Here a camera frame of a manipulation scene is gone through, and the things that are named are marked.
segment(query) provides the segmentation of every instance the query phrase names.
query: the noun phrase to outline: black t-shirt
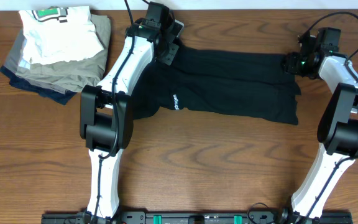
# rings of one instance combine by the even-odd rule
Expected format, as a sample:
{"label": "black t-shirt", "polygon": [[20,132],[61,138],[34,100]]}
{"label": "black t-shirt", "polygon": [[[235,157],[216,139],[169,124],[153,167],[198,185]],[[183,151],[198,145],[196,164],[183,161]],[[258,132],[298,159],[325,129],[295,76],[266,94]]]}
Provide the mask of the black t-shirt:
{"label": "black t-shirt", "polygon": [[196,50],[180,46],[170,66],[152,62],[132,93],[134,119],[171,110],[210,111],[298,124],[294,75],[285,55]]}

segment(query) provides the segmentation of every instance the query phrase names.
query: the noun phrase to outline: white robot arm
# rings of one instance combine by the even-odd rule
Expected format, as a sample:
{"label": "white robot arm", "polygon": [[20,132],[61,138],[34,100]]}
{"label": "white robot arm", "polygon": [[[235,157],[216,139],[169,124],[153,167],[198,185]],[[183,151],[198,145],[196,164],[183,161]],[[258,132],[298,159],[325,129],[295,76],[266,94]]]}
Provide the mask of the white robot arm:
{"label": "white robot arm", "polygon": [[324,80],[333,97],[319,124],[316,159],[281,223],[318,223],[329,194],[358,158],[358,121],[349,118],[358,114],[358,74],[338,53],[339,36],[340,30],[319,29],[317,37],[300,40],[300,54],[287,57],[287,72]]}
{"label": "white robot arm", "polygon": [[[119,163],[132,136],[131,95],[139,77],[154,60],[170,65],[178,50],[173,40],[179,37],[184,25],[170,13],[163,4],[150,2],[146,18],[127,29],[124,48],[111,71],[97,87],[86,86],[81,93],[80,132],[86,139],[92,163],[91,198],[86,213],[93,219],[112,220],[119,207]],[[120,67],[113,95],[112,86]],[[96,111],[96,108],[112,108],[113,98],[119,121],[117,136],[114,131],[117,120]],[[113,148],[114,141],[118,141],[116,148]]]}

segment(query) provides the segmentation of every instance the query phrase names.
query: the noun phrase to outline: wood grain surface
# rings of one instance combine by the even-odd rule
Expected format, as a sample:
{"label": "wood grain surface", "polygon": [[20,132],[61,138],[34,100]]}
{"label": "wood grain surface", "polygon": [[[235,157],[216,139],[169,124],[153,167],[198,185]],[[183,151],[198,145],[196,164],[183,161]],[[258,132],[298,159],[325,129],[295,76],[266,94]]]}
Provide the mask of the wood grain surface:
{"label": "wood grain surface", "polygon": [[[297,35],[332,11],[177,11],[184,43],[197,49],[288,53]],[[109,15],[113,35],[107,71],[124,43],[126,11]],[[134,11],[134,18],[145,11]],[[318,27],[342,29],[341,52],[358,46],[358,23],[335,16]],[[0,66],[22,27],[0,12]],[[358,54],[353,59],[358,72]],[[280,208],[301,185],[318,150],[316,130],[331,94],[322,81],[296,78],[299,125],[259,118],[160,109],[134,122],[119,176],[121,205],[150,211]],[[0,223],[40,223],[41,214],[79,211],[90,198],[91,163],[80,138],[80,96],[66,106],[9,86],[0,73]],[[358,161],[325,209],[349,209],[358,223]]]}

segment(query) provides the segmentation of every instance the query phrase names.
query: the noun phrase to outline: black cable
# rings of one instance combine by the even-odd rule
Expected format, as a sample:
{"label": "black cable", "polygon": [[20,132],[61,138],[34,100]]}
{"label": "black cable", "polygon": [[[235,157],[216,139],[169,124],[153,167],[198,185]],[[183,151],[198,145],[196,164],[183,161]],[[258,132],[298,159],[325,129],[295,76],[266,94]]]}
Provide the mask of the black cable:
{"label": "black cable", "polygon": [[142,17],[142,18],[138,18],[138,19],[135,21],[135,23],[141,24],[141,23],[143,22],[143,20],[144,20],[143,17]]}
{"label": "black cable", "polygon": [[349,62],[345,61],[345,68],[346,70],[351,74],[351,76],[354,78],[354,80],[358,83],[358,77],[357,75],[352,71],[352,69],[349,67]]}
{"label": "black cable", "polygon": [[[323,17],[321,17],[320,19],[318,19],[313,25],[311,25],[311,27],[301,36],[301,39],[306,35],[307,32],[309,32],[317,23],[319,23],[320,21],[322,21],[323,19],[327,18],[327,17],[330,17],[330,16],[335,16],[335,15],[338,15],[338,14],[346,14],[346,15],[350,15],[350,16],[353,16],[355,17],[357,20],[358,20],[358,15],[354,14],[354,13],[351,13],[351,12],[333,12],[333,13],[330,13],[328,15],[325,15]],[[353,56],[355,56],[355,54],[358,53],[358,49],[353,53],[351,54],[347,59],[346,59],[346,62],[348,60],[350,60]]]}
{"label": "black cable", "polygon": [[100,215],[103,217],[102,210],[100,210],[100,204],[98,205],[98,207],[99,207],[99,212],[100,212]]}
{"label": "black cable", "polygon": [[326,188],[328,187],[328,184],[330,183],[331,179],[334,177],[336,171],[338,170],[339,166],[345,162],[345,161],[349,161],[352,160],[351,157],[348,157],[346,159],[343,159],[341,161],[339,161],[338,163],[336,163],[334,170],[331,172],[331,175],[329,175],[326,183],[324,184],[323,188],[321,189],[320,193],[318,194],[318,196],[316,197],[316,200],[314,200],[312,206],[310,207],[308,213],[306,214],[305,217],[303,217],[298,223],[306,223],[308,217],[310,216],[311,212],[314,210],[315,206],[317,205],[318,201],[320,200],[321,196],[323,195],[324,191],[326,190]]}
{"label": "black cable", "polygon": [[91,223],[97,221],[97,218],[95,218],[98,214],[98,207],[99,207],[99,200],[100,200],[100,179],[101,179],[101,170],[102,170],[102,162],[109,158],[113,153],[116,152],[116,148],[118,146],[118,138],[119,138],[119,120],[118,120],[118,111],[117,111],[117,99],[116,99],[116,85],[117,85],[117,79],[119,74],[121,73],[121,70],[124,68],[124,65],[126,64],[126,62],[128,61],[129,57],[131,56],[131,54],[134,51],[134,46],[135,46],[135,33],[134,33],[134,19],[132,17],[132,13],[131,13],[131,9],[129,8],[128,2],[127,0],[124,0],[125,5],[127,7],[128,10],[128,15],[129,15],[129,19],[131,20],[131,31],[132,31],[132,43],[131,43],[131,48],[128,51],[127,57],[124,59],[124,61],[122,62],[121,66],[118,68],[116,75],[114,76],[114,78],[112,79],[112,85],[111,85],[111,96],[112,96],[112,109],[114,112],[114,120],[116,122],[116,133],[114,135],[114,142],[112,144],[111,150],[110,152],[105,155],[99,155],[99,171],[98,171],[98,195],[96,196],[96,206],[94,209],[94,214],[92,216],[91,219]]}
{"label": "black cable", "polygon": [[69,222],[70,224],[73,224],[73,223],[72,223],[71,221],[69,221],[69,220],[76,219],[76,218],[82,218],[82,216],[81,216],[81,215],[73,215],[73,216],[67,217],[66,219],[64,219],[63,224],[66,224],[66,221],[67,221],[67,220],[68,220],[68,222]]}
{"label": "black cable", "polygon": [[250,211],[251,211],[256,205],[264,205],[265,207],[267,207],[267,209],[270,209],[269,206],[267,206],[265,203],[262,203],[262,202],[257,202],[257,203],[255,203],[255,204],[251,205],[251,207],[250,207],[250,208],[248,209],[248,211],[247,211],[247,218],[248,218],[248,220],[249,220],[250,222],[252,222],[253,224],[258,224],[258,223],[256,223],[255,221],[253,221],[253,219],[251,219],[251,217],[249,216],[249,213],[250,213]]}

